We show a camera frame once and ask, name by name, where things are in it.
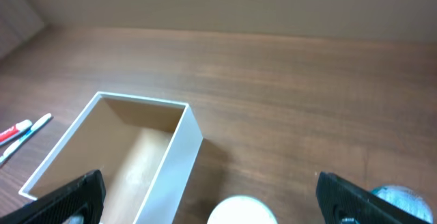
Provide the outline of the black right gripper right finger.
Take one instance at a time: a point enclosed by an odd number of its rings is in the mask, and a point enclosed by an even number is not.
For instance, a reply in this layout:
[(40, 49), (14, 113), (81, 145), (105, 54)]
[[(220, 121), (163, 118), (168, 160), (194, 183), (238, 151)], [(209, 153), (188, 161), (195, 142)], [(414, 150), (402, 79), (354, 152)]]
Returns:
[(334, 173), (319, 174), (316, 197), (326, 223), (431, 224)]

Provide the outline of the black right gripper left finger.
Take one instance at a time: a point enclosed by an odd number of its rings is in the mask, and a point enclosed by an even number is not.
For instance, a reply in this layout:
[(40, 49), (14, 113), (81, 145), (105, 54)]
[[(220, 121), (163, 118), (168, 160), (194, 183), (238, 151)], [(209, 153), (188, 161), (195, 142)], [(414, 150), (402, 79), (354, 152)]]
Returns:
[(2, 223), (64, 223), (72, 216), (98, 224), (104, 208), (106, 188), (96, 169), (3, 217)]

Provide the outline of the blue mouthwash bottle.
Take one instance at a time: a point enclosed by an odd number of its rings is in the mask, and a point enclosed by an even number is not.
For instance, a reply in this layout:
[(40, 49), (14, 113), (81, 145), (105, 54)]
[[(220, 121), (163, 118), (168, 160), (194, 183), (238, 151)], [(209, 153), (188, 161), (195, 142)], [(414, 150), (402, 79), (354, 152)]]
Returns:
[(385, 185), (374, 188), (371, 193), (418, 219), (433, 223), (434, 217), (430, 206), (410, 188)]

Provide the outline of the white cotton swab jar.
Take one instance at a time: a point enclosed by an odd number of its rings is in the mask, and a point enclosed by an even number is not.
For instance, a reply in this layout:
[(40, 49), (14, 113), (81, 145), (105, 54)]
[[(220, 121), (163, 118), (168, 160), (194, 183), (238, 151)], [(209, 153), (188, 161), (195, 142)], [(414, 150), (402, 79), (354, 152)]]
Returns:
[(211, 212), (207, 224), (277, 224), (272, 210), (262, 201), (235, 195), (221, 201)]

